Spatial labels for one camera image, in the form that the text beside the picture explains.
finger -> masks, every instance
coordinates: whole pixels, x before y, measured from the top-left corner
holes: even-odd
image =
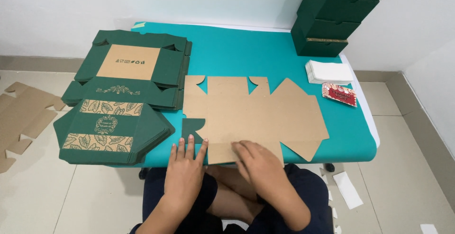
[[[262,149],[261,145],[247,140],[242,140],[239,143],[242,144],[245,148],[247,148],[254,158],[257,158],[259,156],[259,150]]]
[[[242,177],[243,177],[249,184],[251,184],[251,181],[250,181],[250,174],[248,173],[247,168],[245,167],[245,164],[243,164],[242,161],[237,161],[235,164],[237,165],[237,169],[238,169],[240,175],[242,175]]]
[[[239,142],[231,143],[232,150],[237,154],[238,158],[243,162],[248,163],[253,159],[248,149]]]
[[[177,145],[172,144],[171,146],[171,155],[169,156],[169,164],[175,161],[175,158],[177,156]]]
[[[179,160],[185,157],[185,139],[182,137],[178,141],[178,150],[177,150],[177,158]]]
[[[194,157],[194,136],[190,134],[188,136],[188,147],[187,152],[185,152],[185,158],[193,159]]]
[[[197,153],[197,156],[196,156],[196,161],[199,162],[200,164],[204,163],[204,158],[205,158],[205,153],[207,152],[207,147],[208,147],[208,139],[205,138],[204,141],[202,142],[201,148],[199,149],[199,152]]]

red sticker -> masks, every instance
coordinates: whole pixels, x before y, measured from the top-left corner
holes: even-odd
[[[344,86],[328,82],[323,83],[322,97],[330,98],[357,107],[357,95],[355,94],[355,91]]]

cardboard scrap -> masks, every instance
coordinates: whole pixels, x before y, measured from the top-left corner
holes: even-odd
[[[6,150],[21,155],[32,142],[20,140],[20,135],[37,138],[57,116],[46,108],[54,106],[60,111],[65,106],[60,97],[20,82],[13,83],[5,92],[15,92],[15,97],[0,95],[0,173],[6,172],[15,162],[14,158],[6,157]]]
[[[257,87],[248,94],[247,77],[208,77],[208,93],[198,86],[205,76],[186,76],[183,114],[203,118],[196,133],[209,138],[208,163],[234,162],[232,141],[255,141],[281,161],[280,142],[311,161],[327,129],[315,96],[285,79],[270,94],[266,77],[249,77]]]

tile floor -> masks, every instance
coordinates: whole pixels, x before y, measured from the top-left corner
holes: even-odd
[[[15,81],[61,96],[73,73],[0,71],[0,89]],[[434,224],[439,234],[455,231],[455,214],[431,173],[384,83],[361,83],[381,146],[371,162],[301,165],[326,180],[345,234],[421,233]],[[59,112],[65,114],[68,108]],[[11,169],[0,174],[0,234],[128,233],[141,221],[143,181],[137,168],[69,165],[58,159],[49,125]],[[349,210],[332,175],[346,171],[363,205]]]

table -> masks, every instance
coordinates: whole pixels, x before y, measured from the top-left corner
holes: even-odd
[[[376,155],[379,136],[357,79],[348,86],[358,96],[358,107],[354,108],[323,98],[321,85],[309,84],[306,77],[304,65],[309,60],[349,63],[343,53],[334,58],[299,57],[289,30],[281,29],[137,22],[131,30],[187,37],[193,42],[189,75],[267,77],[271,92],[288,77],[307,94],[316,95],[330,138],[322,141],[311,162],[282,144],[285,163],[360,162]],[[162,112],[176,132],[151,150],[145,162],[134,167],[167,166],[171,145],[181,136],[185,115],[182,110]]]

